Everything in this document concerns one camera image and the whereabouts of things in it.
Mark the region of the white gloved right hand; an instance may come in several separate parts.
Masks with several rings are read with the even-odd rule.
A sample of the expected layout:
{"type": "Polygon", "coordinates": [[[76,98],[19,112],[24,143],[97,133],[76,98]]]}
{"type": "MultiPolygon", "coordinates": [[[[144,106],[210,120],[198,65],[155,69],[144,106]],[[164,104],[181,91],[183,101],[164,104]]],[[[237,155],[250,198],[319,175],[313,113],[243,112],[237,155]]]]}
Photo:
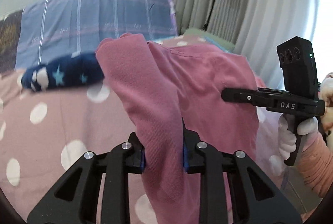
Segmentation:
{"type": "MultiPolygon", "coordinates": [[[[278,150],[283,160],[290,158],[291,153],[296,151],[296,134],[293,133],[293,115],[281,115],[278,121],[278,150]]],[[[302,151],[307,150],[320,135],[318,120],[316,117],[301,122],[296,130],[299,137],[305,138],[302,151]]]]}

